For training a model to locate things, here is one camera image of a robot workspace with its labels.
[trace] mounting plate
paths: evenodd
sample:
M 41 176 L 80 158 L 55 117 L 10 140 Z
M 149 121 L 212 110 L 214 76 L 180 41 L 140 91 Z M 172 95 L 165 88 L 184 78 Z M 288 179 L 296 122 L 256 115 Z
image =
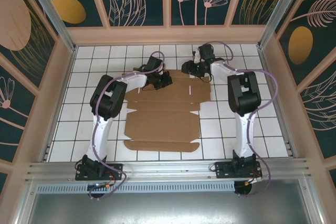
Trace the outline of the mounting plate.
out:
M 254 166 L 247 166 L 244 169 L 240 169 L 237 173 L 234 172 L 232 163 L 229 162 L 216 162 L 215 170 L 217 178 L 251 178 L 255 171 L 260 177 L 262 177 L 262 172 L 260 168 L 260 162 L 256 161 Z
M 108 163 L 107 163 L 107 165 L 109 165 L 109 166 L 111 166 L 111 167 L 113 167 L 117 170 L 122 170 L 122 166 L 123 166 L 122 164 L 108 164 Z M 116 180 L 121 180 L 121 174 L 120 173 L 115 172 L 111 169 L 107 169 L 107 172 L 112 173 L 113 177 Z M 110 174 L 105 172 L 99 178 L 93 173 L 88 173 L 85 165 L 79 164 L 78 165 L 78 170 L 76 172 L 75 180 L 77 180 L 77 181 L 91 181 L 91 180 L 94 180 L 94 181 L 109 181 L 110 180 Z

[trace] flattened cardboard box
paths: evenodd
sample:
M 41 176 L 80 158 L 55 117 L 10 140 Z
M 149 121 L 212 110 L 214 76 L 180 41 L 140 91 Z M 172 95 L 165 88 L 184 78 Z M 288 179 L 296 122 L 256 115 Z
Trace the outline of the flattened cardboard box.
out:
M 210 100 L 209 78 L 204 81 L 190 78 L 178 70 L 168 70 L 173 84 L 163 89 L 132 90 L 126 93 L 128 113 L 125 135 L 132 140 L 125 146 L 138 151 L 193 152 L 199 143 L 191 141 L 200 137 L 201 102 Z

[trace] cardboard box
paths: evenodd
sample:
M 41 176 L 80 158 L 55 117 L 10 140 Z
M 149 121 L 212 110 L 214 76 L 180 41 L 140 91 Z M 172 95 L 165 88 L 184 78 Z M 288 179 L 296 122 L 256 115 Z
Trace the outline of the cardboard box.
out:
M 179 70 L 168 70 L 173 84 L 159 90 L 147 86 L 126 93 L 128 113 L 125 135 L 132 140 L 125 146 L 138 151 L 193 152 L 199 143 L 191 143 L 200 137 L 201 102 L 209 101 L 209 78 L 204 81 L 190 78 Z

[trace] white tile floor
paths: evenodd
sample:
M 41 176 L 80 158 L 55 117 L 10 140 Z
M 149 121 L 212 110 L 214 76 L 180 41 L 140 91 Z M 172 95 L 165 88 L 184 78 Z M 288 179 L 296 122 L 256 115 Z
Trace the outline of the white tile floor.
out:
M 89 105 L 100 77 L 109 74 L 121 76 L 146 63 L 153 51 L 161 50 L 167 69 L 180 69 L 182 63 L 192 59 L 192 49 L 199 45 L 151 45 L 151 46 L 97 46 L 79 47 L 73 65 L 66 95 L 47 161 L 78 161 L 86 152 L 92 134 L 92 113 Z M 255 45 L 230 45 L 235 58 L 229 64 L 235 68 L 261 68 Z M 222 45 L 214 45 L 218 57 L 226 57 Z M 271 98 L 266 79 L 257 74 L 262 104 Z M 194 142 L 200 147 L 192 153 L 131 151 L 123 144 L 129 140 L 124 134 L 127 113 L 125 102 L 120 115 L 112 124 L 108 137 L 108 161 L 166 161 L 193 159 L 232 158 L 235 143 L 235 119 L 228 106 L 227 85 L 213 78 L 211 101 L 201 104 L 201 135 Z M 282 137 L 273 106 L 258 112 L 254 125 L 254 146 L 262 157 L 287 157 L 288 151 Z

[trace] perforated metal strip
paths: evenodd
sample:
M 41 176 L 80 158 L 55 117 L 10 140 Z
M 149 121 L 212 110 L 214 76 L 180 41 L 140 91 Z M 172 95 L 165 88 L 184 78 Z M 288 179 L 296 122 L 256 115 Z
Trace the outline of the perforated metal strip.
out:
M 37 194 L 87 194 L 89 184 L 41 184 Z M 92 193 L 110 192 L 115 186 Z M 115 193 L 185 193 L 195 191 L 234 191 L 234 182 L 127 183 Z

